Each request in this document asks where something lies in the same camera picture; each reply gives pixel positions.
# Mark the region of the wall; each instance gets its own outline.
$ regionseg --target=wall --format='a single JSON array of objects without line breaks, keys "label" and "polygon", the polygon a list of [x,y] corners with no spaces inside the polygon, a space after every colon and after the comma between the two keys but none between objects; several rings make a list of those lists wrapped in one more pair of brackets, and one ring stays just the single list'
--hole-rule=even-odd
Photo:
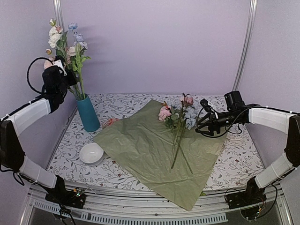
[{"label": "wall", "polygon": [[[49,20],[54,17],[53,1],[0,1],[0,117],[32,100],[35,94],[26,83],[28,65],[46,56]],[[43,62],[32,67],[34,87],[42,85]],[[65,103],[53,114],[42,118],[20,137],[26,155],[45,168],[62,126],[74,108],[68,94]],[[17,184],[10,172],[0,174],[0,224],[16,225],[29,186]]]},{"label": "wall", "polygon": [[[300,2],[258,1],[255,27],[240,88],[246,103],[300,112]],[[248,126],[266,166],[285,148],[286,136]],[[281,181],[295,224],[300,224],[300,172]]]},{"label": "wall", "polygon": [[249,0],[64,0],[89,44],[89,93],[223,95],[237,72]]}]

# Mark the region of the purple wall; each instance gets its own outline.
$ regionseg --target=purple wall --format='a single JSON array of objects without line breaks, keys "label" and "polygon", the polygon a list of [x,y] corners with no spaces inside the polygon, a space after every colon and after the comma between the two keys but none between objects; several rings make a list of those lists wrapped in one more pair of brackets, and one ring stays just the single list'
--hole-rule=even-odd
[{"label": "purple wall", "polygon": [[224,94],[232,89],[249,0],[64,0],[92,60],[89,93]]},{"label": "purple wall", "polygon": [[[300,111],[300,2],[258,1],[255,27],[241,80],[246,103]],[[286,136],[261,126],[248,126],[266,166],[277,159]],[[300,173],[282,182],[295,224],[300,224]]]},{"label": "purple wall", "polygon": [[[35,94],[26,83],[28,65],[45,56],[49,20],[54,17],[53,1],[1,1],[0,3],[0,117],[32,100]],[[32,67],[30,79],[39,89],[43,63]],[[45,167],[54,144],[75,103],[68,94],[52,115],[42,118],[20,137],[26,155]],[[16,225],[29,186],[20,186],[10,172],[0,174],[0,224]]]}]

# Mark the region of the green wrapping paper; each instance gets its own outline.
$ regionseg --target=green wrapping paper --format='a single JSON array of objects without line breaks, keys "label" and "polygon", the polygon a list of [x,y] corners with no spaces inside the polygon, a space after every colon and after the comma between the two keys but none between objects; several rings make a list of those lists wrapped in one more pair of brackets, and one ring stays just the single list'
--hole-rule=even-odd
[{"label": "green wrapping paper", "polygon": [[130,118],[119,120],[94,137],[94,141],[142,184],[171,202],[191,210],[202,192],[222,150],[225,135],[206,138],[187,130],[181,147],[193,170],[179,151],[169,172],[174,136],[158,120],[161,103],[151,100]]}]

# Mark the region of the blue vase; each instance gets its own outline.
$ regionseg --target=blue vase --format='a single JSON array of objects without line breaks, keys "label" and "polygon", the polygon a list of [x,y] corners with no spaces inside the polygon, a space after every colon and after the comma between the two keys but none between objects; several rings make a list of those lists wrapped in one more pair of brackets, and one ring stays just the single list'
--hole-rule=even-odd
[{"label": "blue vase", "polygon": [[100,122],[90,101],[90,97],[87,94],[85,96],[84,100],[76,100],[77,108],[84,129],[87,132],[94,132],[99,129]]}]

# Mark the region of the robotic hand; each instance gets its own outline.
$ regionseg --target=robotic hand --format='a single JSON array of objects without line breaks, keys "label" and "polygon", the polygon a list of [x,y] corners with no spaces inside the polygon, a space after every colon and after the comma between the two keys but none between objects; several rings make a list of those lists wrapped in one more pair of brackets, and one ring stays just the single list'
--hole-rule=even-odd
[{"label": "robotic hand", "polygon": [[[13,172],[14,178],[21,185],[24,185],[23,178],[41,186],[48,193],[46,195],[48,201],[58,203],[61,207],[71,206],[82,209],[86,198],[83,191],[79,188],[67,191],[64,180],[60,176],[48,172],[25,155],[18,139],[18,136],[31,124],[58,109],[64,102],[68,88],[77,83],[75,75],[71,71],[66,72],[61,60],[56,59],[53,65],[43,72],[44,85],[39,92],[29,82],[31,65],[28,68],[27,81],[29,86],[40,95],[0,120],[0,171]],[[2,170],[2,165],[9,169]]]},{"label": "robotic hand", "polygon": [[[200,120],[197,119],[196,132],[205,137],[216,138],[225,135],[233,124],[252,123],[287,134],[287,144],[282,156],[256,177],[251,178],[244,192],[225,196],[229,208],[234,209],[265,201],[265,188],[283,179],[300,165],[300,114],[255,104],[245,105],[238,91],[225,94],[225,100],[227,112],[216,112],[207,100],[200,101],[202,110],[204,109],[207,114]],[[222,127],[229,128],[220,134]]]}]

